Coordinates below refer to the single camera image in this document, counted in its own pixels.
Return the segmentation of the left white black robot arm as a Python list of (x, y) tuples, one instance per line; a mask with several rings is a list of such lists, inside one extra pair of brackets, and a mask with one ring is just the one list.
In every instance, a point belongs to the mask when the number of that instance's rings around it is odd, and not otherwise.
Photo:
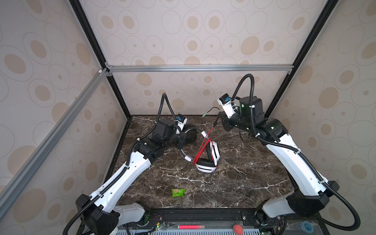
[(170, 147), (182, 149), (186, 143), (186, 122), (159, 119), (152, 129), (131, 146), (126, 162), (101, 187), (90, 195), (81, 195), (77, 214), (67, 223), (63, 234), (69, 233), (78, 220), (89, 228), (88, 234), (109, 235), (118, 226), (138, 222), (145, 210), (140, 205), (117, 207), (117, 203), (131, 184)]

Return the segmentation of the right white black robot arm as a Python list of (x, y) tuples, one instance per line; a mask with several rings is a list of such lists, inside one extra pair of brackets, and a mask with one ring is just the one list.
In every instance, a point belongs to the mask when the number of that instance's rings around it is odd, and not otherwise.
[[(360, 227), (360, 217), (354, 207), (338, 193), (339, 185), (335, 181), (329, 181), (316, 170), (279, 120), (261, 118), (260, 123), (253, 127), (251, 121), (256, 120), (255, 114), (245, 112), (253, 112), (255, 105), (250, 105), (249, 102), (241, 103), (237, 111), (228, 94), (220, 97), (217, 102), (223, 108), (219, 115), (224, 129), (230, 131), (237, 127), (255, 136), (280, 160), (294, 183), (294, 191), (265, 200), (258, 206), (255, 217), (260, 225), (268, 224), (272, 218), (294, 213), (302, 217), (314, 216), (343, 231), (354, 231)], [(329, 203), (331, 196), (337, 197), (349, 209), (354, 218), (353, 225), (337, 225), (317, 214)]]

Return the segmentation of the black blue headphones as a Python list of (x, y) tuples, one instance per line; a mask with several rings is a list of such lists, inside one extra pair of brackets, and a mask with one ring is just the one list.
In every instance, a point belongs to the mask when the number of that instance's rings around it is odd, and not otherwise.
[(194, 142), (196, 142), (197, 140), (197, 133), (196, 133), (196, 130), (193, 129), (193, 127), (195, 127), (193, 124), (185, 124), (184, 127), (183, 127), (183, 132), (186, 133), (186, 144), (192, 144)]

